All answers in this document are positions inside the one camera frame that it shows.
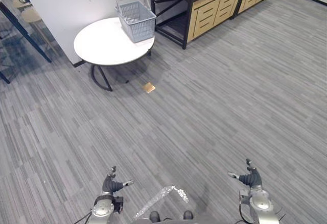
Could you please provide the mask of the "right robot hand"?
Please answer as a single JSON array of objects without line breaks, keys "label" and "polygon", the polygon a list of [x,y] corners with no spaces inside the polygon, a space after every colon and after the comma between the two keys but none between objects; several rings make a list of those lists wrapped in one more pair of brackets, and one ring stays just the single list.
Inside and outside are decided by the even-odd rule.
[{"label": "right robot hand", "polygon": [[238,175],[233,172],[228,172],[227,174],[234,179],[239,180],[244,185],[249,186],[250,188],[254,187],[261,187],[262,186],[262,179],[261,176],[257,170],[257,168],[253,165],[251,159],[246,159],[247,164],[247,170],[249,171],[249,174],[247,175]]}]

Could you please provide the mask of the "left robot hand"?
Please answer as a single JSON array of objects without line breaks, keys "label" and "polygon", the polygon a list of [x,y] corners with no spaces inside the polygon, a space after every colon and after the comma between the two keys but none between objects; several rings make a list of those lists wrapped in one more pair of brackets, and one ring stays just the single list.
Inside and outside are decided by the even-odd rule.
[{"label": "left robot hand", "polygon": [[115,192],[120,191],[121,189],[134,184],[134,180],[129,180],[127,182],[117,182],[113,179],[115,178],[116,174],[116,166],[113,166],[109,173],[107,174],[103,185],[102,185],[102,192],[107,193],[109,195],[113,195]]}]

